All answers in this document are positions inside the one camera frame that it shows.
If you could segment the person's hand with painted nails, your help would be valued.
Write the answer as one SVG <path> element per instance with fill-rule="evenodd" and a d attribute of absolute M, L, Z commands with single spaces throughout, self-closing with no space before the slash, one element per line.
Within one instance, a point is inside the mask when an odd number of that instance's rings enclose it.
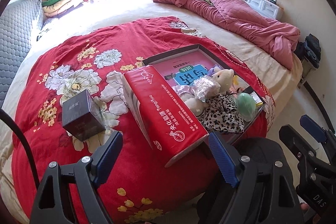
<path fill-rule="evenodd" d="M 301 207 L 301 210 L 304 213 L 306 213 L 310 209 L 310 206 L 307 203 L 305 203 L 305 202 L 301 202 L 300 203 L 300 207 Z"/>

